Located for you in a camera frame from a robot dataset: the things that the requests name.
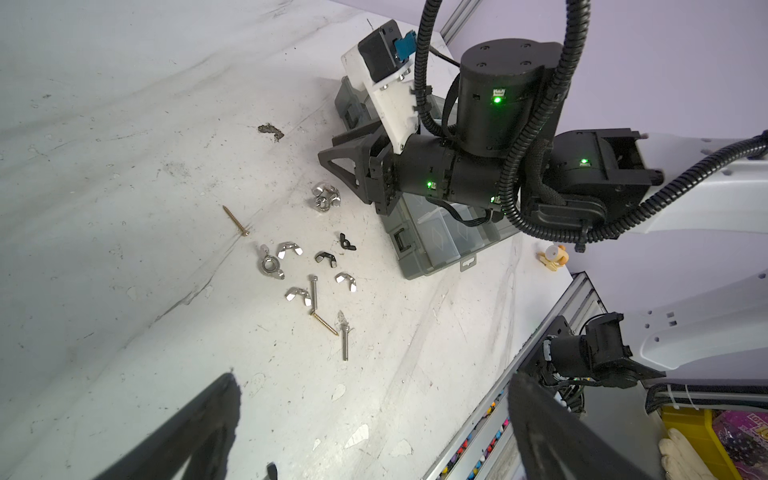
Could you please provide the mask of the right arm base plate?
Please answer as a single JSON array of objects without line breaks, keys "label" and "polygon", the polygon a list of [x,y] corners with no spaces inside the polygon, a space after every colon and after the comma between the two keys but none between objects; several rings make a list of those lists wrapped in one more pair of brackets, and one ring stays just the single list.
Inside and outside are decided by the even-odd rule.
[{"label": "right arm base plate", "polygon": [[576,335],[563,315],[552,319],[518,372],[552,393],[576,415],[586,411],[586,387],[596,384],[586,337]]}]

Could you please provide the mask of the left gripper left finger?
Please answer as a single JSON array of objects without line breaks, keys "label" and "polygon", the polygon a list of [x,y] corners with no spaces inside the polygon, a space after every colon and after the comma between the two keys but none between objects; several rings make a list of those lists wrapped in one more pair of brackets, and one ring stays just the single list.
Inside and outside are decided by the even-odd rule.
[{"label": "left gripper left finger", "polygon": [[99,479],[224,479],[240,419],[241,390],[224,373]]}]

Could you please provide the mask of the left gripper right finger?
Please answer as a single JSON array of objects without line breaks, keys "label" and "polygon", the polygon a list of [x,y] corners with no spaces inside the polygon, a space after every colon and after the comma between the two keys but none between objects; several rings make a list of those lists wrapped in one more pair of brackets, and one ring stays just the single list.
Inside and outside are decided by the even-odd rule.
[{"label": "left gripper right finger", "polygon": [[525,374],[508,387],[512,430],[528,479],[647,479]]}]

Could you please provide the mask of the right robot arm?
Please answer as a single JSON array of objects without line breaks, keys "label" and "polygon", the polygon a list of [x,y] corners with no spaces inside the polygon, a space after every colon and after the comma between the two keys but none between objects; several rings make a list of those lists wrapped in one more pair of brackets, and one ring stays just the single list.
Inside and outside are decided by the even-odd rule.
[{"label": "right robot arm", "polygon": [[590,5],[566,5],[562,42],[504,38],[468,49],[444,96],[427,80],[440,5],[347,53],[336,108],[346,130],[322,167],[383,218],[409,279],[516,233],[565,245],[661,230],[767,230],[767,137],[721,142],[629,128],[557,129],[584,51]]}]

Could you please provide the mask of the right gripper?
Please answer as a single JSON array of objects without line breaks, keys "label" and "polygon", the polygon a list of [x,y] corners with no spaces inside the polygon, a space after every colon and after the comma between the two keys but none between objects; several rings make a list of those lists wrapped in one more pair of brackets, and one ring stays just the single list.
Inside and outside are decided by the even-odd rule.
[{"label": "right gripper", "polygon": [[383,128],[357,128],[334,137],[318,160],[382,215],[404,194],[501,214],[503,160],[471,155],[434,136],[413,135],[396,154]]}]

